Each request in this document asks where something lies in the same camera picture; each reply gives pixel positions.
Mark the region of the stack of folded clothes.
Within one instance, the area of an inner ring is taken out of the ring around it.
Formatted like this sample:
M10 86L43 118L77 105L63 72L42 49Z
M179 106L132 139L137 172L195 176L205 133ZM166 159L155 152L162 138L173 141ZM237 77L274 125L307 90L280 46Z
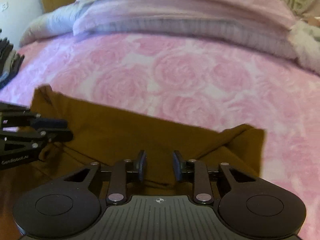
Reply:
M1 38L0 53L0 90L2 90L18 74L24 60L24 55L21 55L14 49L14 45L7 37Z

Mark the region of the brown long-sleeve shirt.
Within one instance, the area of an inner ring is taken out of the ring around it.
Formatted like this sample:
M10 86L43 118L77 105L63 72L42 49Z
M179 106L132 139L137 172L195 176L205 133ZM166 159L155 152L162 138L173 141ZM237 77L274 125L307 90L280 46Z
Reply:
M35 89L31 110L47 118L68 121L73 141L49 145L38 161L1 172L1 209L12 206L24 192L72 172L92 161L113 165L147 153L148 192L171 192L175 185L172 153L216 167L228 162L257 175L265 132L248 124L211 131L162 119L95 105L55 92L50 86Z

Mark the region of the pink floral bedspread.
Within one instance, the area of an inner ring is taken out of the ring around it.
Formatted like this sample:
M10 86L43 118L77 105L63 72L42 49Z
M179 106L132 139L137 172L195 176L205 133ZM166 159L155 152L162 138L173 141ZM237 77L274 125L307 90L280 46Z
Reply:
M22 48L1 99L28 105L36 87L221 131L267 132L263 177L307 207L300 232L319 239L319 78L293 62L220 41L65 35Z

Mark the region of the lilac folded duvet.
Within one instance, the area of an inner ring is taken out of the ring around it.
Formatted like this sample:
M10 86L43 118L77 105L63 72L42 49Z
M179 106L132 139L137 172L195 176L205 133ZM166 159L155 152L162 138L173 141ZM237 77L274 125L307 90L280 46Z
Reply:
M284 0L76 0L33 20L20 44L88 32L217 38L319 72L319 29Z

